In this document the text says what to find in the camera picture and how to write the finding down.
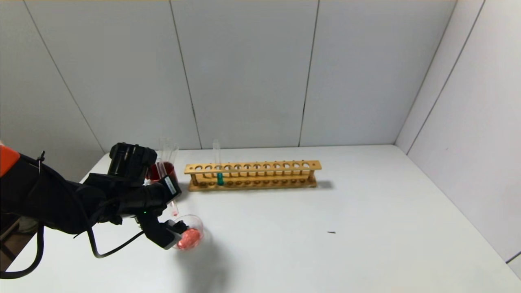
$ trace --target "wall seam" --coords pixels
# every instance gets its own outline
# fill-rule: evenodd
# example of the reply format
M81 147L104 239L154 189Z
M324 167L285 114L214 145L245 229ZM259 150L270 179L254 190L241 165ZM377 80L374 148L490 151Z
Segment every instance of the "wall seam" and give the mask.
M306 91L304 92L304 105L302 107L302 120L300 121L300 134L299 134L299 144L302 140L302 129L304 126L304 112L306 111L306 101L307 101L307 90L309 88L309 76L311 75L311 60L313 59L313 48L315 47L315 35L317 33L317 22L318 22L318 9L320 8L320 0L317 1L317 14L315 16L315 28L313 29L313 40L311 41L311 54L309 55L309 67L307 70L307 81L306 81Z
M40 32L40 29L38 28L38 26L36 25L36 21L34 20L32 14L31 14L31 11L29 10L29 6L27 6L27 3L26 3L26 0L23 0L23 4L26 6L26 9L27 9L27 13L29 13L29 17L31 17L31 20L34 24L34 27L36 28L36 31L38 32L38 35L40 36L40 39L42 40L42 43L45 47L45 49L47 50L47 53L49 54L49 57L51 57L51 60L54 64L54 67L56 68L56 70L58 71L58 74L60 75L61 77L61 80L63 81L65 87L67 88L67 91L69 92L70 94L70 97L72 98L72 100L74 101L74 103L76 104L76 107L78 107L78 110L80 111L80 114L81 114L81 117L83 117L83 120L85 121L85 123L87 124L87 127L90 129L91 133L92 133L92 136L94 136L94 139L96 140L97 144L100 146L100 149L103 153L106 153L106 151L103 149L103 147L101 146L101 143L100 143L100 140L96 137L96 134L94 133L94 130L92 130L92 127L91 125L89 124L89 122L87 121L87 118L85 117L85 114L83 113L83 111L81 110L80 108L80 105L78 104L78 102L76 101L76 99L74 98L74 95L72 94L70 88L69 88L69 85L67 85L67 83L65 82L65 78L64 76L61 74L61 71L60 69L58 68L58 65L56 64L56 61L54 61L54 58L51 54L51 51L49 50L49 47L47 47L47 43L45 43L45 40L43 39L43 36L42 36L42 33Z
M449 79L451 78L452 76L452 72L454 72L454 69L456 68L456 65L458 63L458 61L460 60L460 57L463 53L463 50L465 49L466 45L467 45L467 42L468 42L468 39L470 38L470 35L472 35L472 31L474 30L474 26L476 25L477 21L478 21L478 18L479 18L479 15L481 14L481 11L483 10L483 7L485 5L485 2L487 0L483 0L483 3L481 3L481 7L479 8L479 11L478 11L478 14L476 15L476 19L474 19L474 23L472 24L472 27L470 28L470 31L467 35L467 38L465 39L465 42L463 43L463 46L461 47L461 50L460 50L460 53L458 54L457 58L456 58L456 61L454 62L454 65L452 66L451 68L451 71L449 73L449 75L447 76L447 79L445 80L445 83L443 84L443 86L441 87L441 90L440 90L440 93L438 94L438 96L436 97L436 100L434 101L434 104L432 105L430 111L429 111L429 114L427 114L427 117L425 117L425 120L423 122L423 124L421 125L420 127L420 130L418 131L418 133L416 134L416 137L414 138L413 140L413 143L411 144L411 146L409 147L409 150L407 151L406 155L409 155L409 152L411 152L411 150L413 149L414 147L414 144L416 143L416 140L418 139L421 131L423 130L423 127L425 126L425 123L427 122L427 120L429 119L430 117L430 114L432 113L432 110L435 108L439 98L441 97L441 94L443 93L443 90L445 89L445 86L447 85L447 83L449 82Z
M421 81L420 87L418 88L418 91L416 92L416 96L414 97L414 101L411 104L411 107L409 108L409 111L407 112L407 116L405 117L405 121L403 122L402 128L400 128L400 131L398 132L398 135L396 136L396 139L394 140L393 145L396 145L396 142L398 141L398 137L402 133L403 127L405 126L405 123L407 123L407 118L409 118L409 115L411 114L411 111L413 110L414 104L416 104L416 100L418 99L418 96L420 95L421 88L423 87L425 80L427 79L427 75L429 74L430 68L432 67L432 63L434 62L434 59L436 58L436 54L438 53L438 50L441 45L441 41L445 37L445 33L447 32L447 28L449 27L449 24L452 20L452 16L454 15L454 11L456 10L456 5L459 0L454 1L454 6L452 6L452 12L451 16L449 17L449 21L447 21L447 24L445 25L445 29L443 30L443 33L441 35L440 41L438 42L438 46L436 47L436 50L434 51L434 55L432 56L432 59L430 60L429 67L427 67L427 71L425 72L424 78Z
M169 0L168 4L170 5L170 12L172 12L173 29L175 30L175 33L176 33L177 46L179 47L179 54L181 55L181 62L183 63L184 78L187 81L188 96L190 97L190 104L192 105L192 114L194 115L194 121L195 121L195 130L197 130L197 137L199 138L199 146L201 147L201 150L202 150L203 144L201 142L201 135L199 134L199 126L197 125L197 117L195 115L195 107L194 107L194 102L192 100L192 92L190 91L190 84L188 83L187 68L184 65L183 51L181 50L181 41L179 41L179 33L177 32L176 18L173 15L172 1Z

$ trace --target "orange robot part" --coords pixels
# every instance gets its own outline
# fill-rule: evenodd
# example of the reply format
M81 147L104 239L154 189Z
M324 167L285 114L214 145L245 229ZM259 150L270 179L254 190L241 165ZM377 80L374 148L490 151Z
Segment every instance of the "orange robot part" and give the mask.
M0 144L0 177L6 174L18 159L20 159L18 152Z

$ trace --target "test tube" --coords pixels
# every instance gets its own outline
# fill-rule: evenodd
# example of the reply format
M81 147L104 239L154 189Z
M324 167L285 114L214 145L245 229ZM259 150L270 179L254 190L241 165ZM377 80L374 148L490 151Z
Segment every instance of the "test tube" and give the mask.
M218 139L214 139L213 146L214 146L214 160L215 160L216 168L222 168L222 165L221 165L221 146L219 144L219 140ZM224 184L225 184L225 181L224 181L224 178L222 176L222 173L217 173L217 185L224 185Z
M156 163L157 171L159 172L160 178L167 176L165 169L165 162L169 162L173 165L173 162L176 160L177 151L179 150L179 145L173 142L172 138L162 137L159 139L159 147L160 147L160 159L159 162ZM179 209L177 208L177 204L175 200L172 200L168 203L172 216L177 216L179 214Z

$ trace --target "robotic arm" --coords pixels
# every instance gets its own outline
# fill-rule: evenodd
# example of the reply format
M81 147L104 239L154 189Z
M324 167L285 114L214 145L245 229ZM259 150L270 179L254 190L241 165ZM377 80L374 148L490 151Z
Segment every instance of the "robotic arm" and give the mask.
M19 278L32 272L43 255L43 227L69 234L87 232L92 252L103 258L120 250L140 235L169 249L188 229L183 222L157 219L181 190L175 178L165 176L157 183L142 186L148 168L155 163L154 150L118 143L110 150L108 175L89 174L83 184L63 179L36 160L0 145L0 212L27 216L39 222L38 251L33 264L20 272L0 272L1 278ZM135 216L142 231L120 247L99 254L92 226L111 222L119 225L124 217Z

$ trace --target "black cable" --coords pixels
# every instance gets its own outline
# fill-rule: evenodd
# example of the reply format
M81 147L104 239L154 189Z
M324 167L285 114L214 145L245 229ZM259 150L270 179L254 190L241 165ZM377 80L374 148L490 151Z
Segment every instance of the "black cable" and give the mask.
M141 232L137 233L136 235L134 235L134 237L130 238L127 242L123 243L122 245L112 249L109 252L100 254L97 250L96 239L94 238L94 232L92 231L92 226L90 224L91 221L89 221L89 218L87 217L85 209L83 208L83 205L81 204L80 200L76 196L76 193L70 189L70 186L67 184L65 179L60 174L58 174L56 171L54 171L53 169L51 169L45 165L43 165L43 167L46 169L46 171L53 174L53 178L56 178L58 180L58 182L68 191L68 194L72 195L72 199L75 202L75 204L78 206L78 209L80 210L80 213L84 219L85 230L87 231L87 235L89 236L89 243L91 245L92 253L94 254L95 257L97 257L99 259L107 257L107 256L119 251L123 247L130 244L132 241L136 240L142 234L144 234L144 231L141 231Z
M89 243L91 245L92 253L94 254L95 257L97 257L99 259L102 259L104 257L107 257L107 256L115 253L115 252L118 252L123 247L127 246L132 241L136 240L138 237L140 237L141 235L143 235L145 233L144 231L141 231L141 232L137 233L136 235L134 235L134 237L132 237L129 240L127 240L127 242L123 243L122 245L120 245L120 246L110 250L109 252L106 252L104 254L100 254L98 252L98 250L97 250L96 240L94 238L94 232L92 232L91 222L94 219L89 221L89 218L87 217L87 214L85 212L85 209L83 208L83 205L81 204L80 200L76 196L76 193L67 184L65 179L60 174L58 174L56 171L54 171L53 169L51 169L51 168L49 168L49 167L47 167L47 166L45 166L45 165L43 165L41 163L41 161L43 161L43 154L44 153L42 153L42 156L38 158L38 162L39 162L39 178L36 181L35 185L39 183L39 181L40 181L39 179L41 177L41 171L42 171L42 169L44 169L45 171L49 172L52 175L52 178L57 179L58 182L65 188L67 193L71 195L74 203L78 206L78 209L80 210L80 213L81 213L81 215L83 217L85 230L87 231L87 235L89 236ZM112 203L112 200L109 200L109 201L105 202L104 204L102 204L100 207L98 207L97 211L99 211L100 208L106 206L109 203ZM36 242L37 243L37 245L36 245L36 257L34 258L33 263L28 268L26 268L23 271L18 271L18 272L0 272L0 278L1 279L17 279L17 278L24 277L24 276L30 274L32 271L34 271L34 269L40 264L40 261L42 260L42 256L43 256L43 229L44 229L44 227L45 227L45 225L43 223L39 223L39 225L38 225L38 236L37 236L38 238L37 238L37 242Z
M509 262L515 260L515 258L518 257L518 256L520 256L520 255L521 255L521 251L518 252L518 253L516 253L516 255L514 255L513 257L509 258L509 259L506 261L506 263L509 263Z
M36 257L34 258L33 263L23 271L18 272L0 272L1 279L18 279L24 276L27 276L29 273L34 271L34 269L40 264L43 256L43 227L45 225L40 222L38 223L38 236L37 236L37 249L36 249Z

